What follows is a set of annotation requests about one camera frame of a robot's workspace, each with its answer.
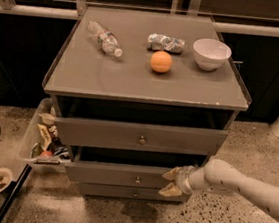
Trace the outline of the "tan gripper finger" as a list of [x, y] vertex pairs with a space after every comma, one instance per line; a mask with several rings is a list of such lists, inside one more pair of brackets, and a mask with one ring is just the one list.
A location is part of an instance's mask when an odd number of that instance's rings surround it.
[[168, 172], [164, 173], [162, 177], [165, 180], [174, 181], [176, 179], [176, 176], [178, 176], [179, 170], [180, 166], [174, 167], [173, 169], [170, 169]]
[[175, 184], [175, 182], [170, 182], [163, 189], [161, 188], [158, 193], [163, 197], [181, 196], [183, 192]]

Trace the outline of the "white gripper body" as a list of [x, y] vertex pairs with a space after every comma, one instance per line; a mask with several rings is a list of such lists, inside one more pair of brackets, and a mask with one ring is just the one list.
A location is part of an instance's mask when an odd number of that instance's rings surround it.
[[192, 194], [202, 186], [203, 170], [194, 166], [183, 166], [176, 175], [176, 186], [184, 194]]

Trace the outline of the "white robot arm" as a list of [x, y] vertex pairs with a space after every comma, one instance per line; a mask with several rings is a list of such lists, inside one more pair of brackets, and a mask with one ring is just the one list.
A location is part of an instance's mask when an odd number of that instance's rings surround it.
[[169, 183], [158, 193], [163, 197], [194, 191], [238, 193], [279, 222], [279, 187], [243, 175], [231, 164], [212, 159], [204, 167], [178, 166], [162, 175]]

